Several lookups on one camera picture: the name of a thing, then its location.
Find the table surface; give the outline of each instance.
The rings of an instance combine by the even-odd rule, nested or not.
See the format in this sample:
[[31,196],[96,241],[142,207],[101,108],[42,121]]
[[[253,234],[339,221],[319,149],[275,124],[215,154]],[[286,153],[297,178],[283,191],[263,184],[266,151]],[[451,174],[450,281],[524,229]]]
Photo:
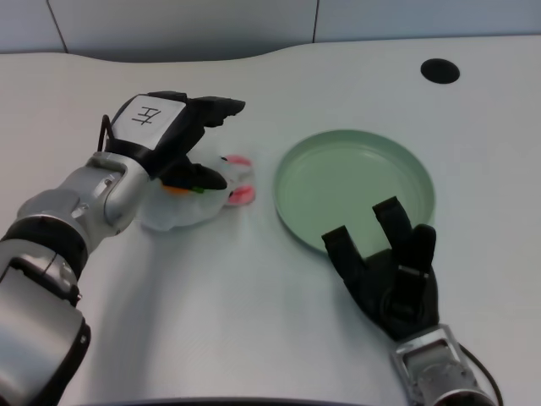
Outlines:
[[[429,58],[462,71],[420,73]],[[329,129],[398,141],[429,170],[440,314],[508,404],[538,404],[541,37],[314,44],[204,63],[0,57],[0,227],[95,150],[101,115],[137,93],[247,102],[201,148],[254,160],[257,199],[170,233],[132,224],[91,256],[79,308],[89,353],[62,404],[261,396],[402,406],[388,351],[322,255],[271,198],[294,143]]]

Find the pink object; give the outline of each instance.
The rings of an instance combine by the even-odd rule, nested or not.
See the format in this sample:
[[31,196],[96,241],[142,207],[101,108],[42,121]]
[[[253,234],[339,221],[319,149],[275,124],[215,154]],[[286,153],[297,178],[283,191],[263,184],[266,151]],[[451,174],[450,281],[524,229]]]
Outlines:
[[246,184],[244,186],[239,186],[232,192],[231,196],[229,196],[227,204],[230,206],[243,206],[251,203],[252,201],[254,201],[254,199],[254,186]]
[[247,167],[251,167],[252,166],[252,162],[245,156],[241,156],[241,155],[228,155],[226,156],[226,159],[230,162],[230,163],[236,163],[238,165],[246,165]]

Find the light green plate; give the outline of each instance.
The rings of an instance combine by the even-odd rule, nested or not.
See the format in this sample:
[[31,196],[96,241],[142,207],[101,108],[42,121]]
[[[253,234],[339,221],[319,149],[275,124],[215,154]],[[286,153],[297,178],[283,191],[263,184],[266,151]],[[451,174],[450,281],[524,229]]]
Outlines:
[[389,246],[372,206],[396,196],[412,225],[431,223],[434,187],[421,162],[396,142],[356,130],[313,135],[282,159],[274,197],[282,221],[325,252],[321,235],[346,225],[361,255]]

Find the cable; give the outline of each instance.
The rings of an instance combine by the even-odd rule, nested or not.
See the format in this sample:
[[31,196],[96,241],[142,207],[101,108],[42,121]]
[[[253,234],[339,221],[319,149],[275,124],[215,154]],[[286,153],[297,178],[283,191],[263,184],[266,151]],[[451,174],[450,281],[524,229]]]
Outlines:
[[462,350],[462,352],[481,370],[481,372],[484,373],[484,375],[489,380],[490,385],[494,389],[496,399],[498,400],[498,406],[504,406],[504,399],[503,397],[501,397],[500,388],[498,387],[498,384],[496,383],[496,380],[494,379],[494,377],[490,375],[489,370],[487,370],[486,367],[481,363],[481,361],[479,361],[475,355],[470,353],[470,351],[466,347],[464,347],[460,343],[458,345],[460,345],[460,349]]

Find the wall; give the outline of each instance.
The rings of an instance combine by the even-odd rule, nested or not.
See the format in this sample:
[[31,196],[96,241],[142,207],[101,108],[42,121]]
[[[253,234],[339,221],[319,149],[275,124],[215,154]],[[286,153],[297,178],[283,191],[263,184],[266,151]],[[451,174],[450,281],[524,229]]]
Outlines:
[[0,0],[0,52],[242,58],[312,41],[541,34],[539,0]]

